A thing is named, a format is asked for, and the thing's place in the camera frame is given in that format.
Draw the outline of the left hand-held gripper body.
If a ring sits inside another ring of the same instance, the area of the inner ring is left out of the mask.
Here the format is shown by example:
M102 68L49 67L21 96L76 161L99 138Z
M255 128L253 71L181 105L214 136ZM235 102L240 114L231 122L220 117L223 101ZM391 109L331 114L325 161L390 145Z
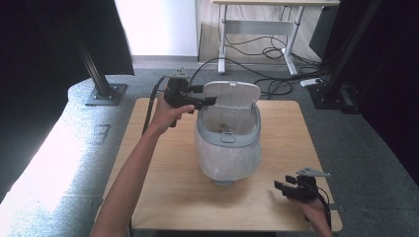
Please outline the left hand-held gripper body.
M173 108L180 108L186 105L193 105L196 110L201 98L192 97L192 86L189 82L189 74L184 69L177 69L167 75L169 79L164 90L165 101Z

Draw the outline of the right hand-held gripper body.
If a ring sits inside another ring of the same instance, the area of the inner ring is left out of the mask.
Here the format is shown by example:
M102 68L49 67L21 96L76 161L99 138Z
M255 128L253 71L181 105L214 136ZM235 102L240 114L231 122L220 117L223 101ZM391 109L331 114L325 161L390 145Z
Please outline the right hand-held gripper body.
M316 177L330 178L331 175L313 168L303 168L296 173L295 188L290 188L286 196L303 202L311 202L317 198L322 199L318 191L319 187L316 183Z

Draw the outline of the white and grey trash bin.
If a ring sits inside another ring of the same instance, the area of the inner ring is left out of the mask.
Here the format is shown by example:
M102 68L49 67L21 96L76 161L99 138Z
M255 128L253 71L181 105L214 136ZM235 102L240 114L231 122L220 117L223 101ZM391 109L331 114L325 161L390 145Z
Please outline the white and grey trash bin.
M219 186L252 176L261 162L261 115L258 86L215 81L204 86L215 104L198 112L195 144L204 174Z

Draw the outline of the person's left hand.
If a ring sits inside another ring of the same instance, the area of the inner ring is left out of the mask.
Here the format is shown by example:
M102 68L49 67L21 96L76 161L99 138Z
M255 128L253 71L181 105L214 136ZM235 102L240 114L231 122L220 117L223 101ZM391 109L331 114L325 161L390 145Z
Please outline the person's left hand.
M158 134L163 134L174 121L179 120L182 117L182 114L192 112L194 109L195 107L193 105L173 108L165 101L164 94L161 93L149 127Z

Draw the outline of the person's right hand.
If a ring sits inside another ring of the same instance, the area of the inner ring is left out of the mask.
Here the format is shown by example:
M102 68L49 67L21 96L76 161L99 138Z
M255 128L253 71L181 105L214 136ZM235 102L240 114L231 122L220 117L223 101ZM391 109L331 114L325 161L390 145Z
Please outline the person's right hand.
M328 226L324 206L318 198L311 202L302 202L289 197L289 201L301 209L312 228Z

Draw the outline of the translucent white bin bag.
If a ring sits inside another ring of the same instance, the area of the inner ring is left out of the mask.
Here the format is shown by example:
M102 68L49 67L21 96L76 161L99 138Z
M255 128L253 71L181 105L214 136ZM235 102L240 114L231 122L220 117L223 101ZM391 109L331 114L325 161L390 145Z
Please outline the translucent white bin bag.
M218 133L220 123L227 123L231 132ZM252 176L261 161L259 108L202 109L196 122L195 144L199 165L214 182L230 184Z

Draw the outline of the white panel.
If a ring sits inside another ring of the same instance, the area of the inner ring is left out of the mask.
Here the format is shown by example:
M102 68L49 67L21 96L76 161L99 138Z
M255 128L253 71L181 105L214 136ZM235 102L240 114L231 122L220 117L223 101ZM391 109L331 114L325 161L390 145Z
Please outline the white panel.
M115 2L132 55L199 55L201 0Z

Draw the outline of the black metal stand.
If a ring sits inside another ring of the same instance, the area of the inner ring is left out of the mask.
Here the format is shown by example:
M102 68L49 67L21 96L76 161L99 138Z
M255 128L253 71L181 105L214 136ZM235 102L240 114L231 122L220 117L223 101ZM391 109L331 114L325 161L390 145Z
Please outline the black metal stand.
M363 18L345 43L344 50L329 77L327 85L308 87L311 101L316 109L340 110L344 114L356 114L358 112L356 102L352 97L354 89L344 86L344 70L381 2L382 0L370 1Z
M94 89L85 101L86 106L118 106L126 91L127 84L110 83L105 74L97 68L84 39L68 9L66 12L66 22L71 30L74 44L81 56L87 72L94 83Z

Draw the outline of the white power strip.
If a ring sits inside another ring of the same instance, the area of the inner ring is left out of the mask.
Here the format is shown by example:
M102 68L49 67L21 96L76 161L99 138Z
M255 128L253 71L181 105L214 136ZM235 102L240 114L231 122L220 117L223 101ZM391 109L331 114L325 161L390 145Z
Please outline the white power strip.
M320 85L324 81L321 78L312 78L312 79L306 79L299 82L301 87L308 87L312 85Z

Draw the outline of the black computer case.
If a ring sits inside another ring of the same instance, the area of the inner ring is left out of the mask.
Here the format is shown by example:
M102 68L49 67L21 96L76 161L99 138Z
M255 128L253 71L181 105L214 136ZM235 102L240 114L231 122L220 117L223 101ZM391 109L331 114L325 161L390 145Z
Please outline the black computer case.
M327 44L338 12L337 6L323 7L314 28L309 47L321 59L325 58Z

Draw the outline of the dark curtain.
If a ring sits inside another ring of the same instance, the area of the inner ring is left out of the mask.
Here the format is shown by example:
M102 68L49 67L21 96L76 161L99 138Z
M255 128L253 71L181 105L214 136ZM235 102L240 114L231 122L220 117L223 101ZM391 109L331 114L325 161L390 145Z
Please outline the dark curtain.
M371 0L341 0L330 39L343 47ZM358 111L419 185L419 0L382 0L344 70Z
M69 89L92 80L65 9L106 78L133 72L115 0L0 0L0 202L60 118Z

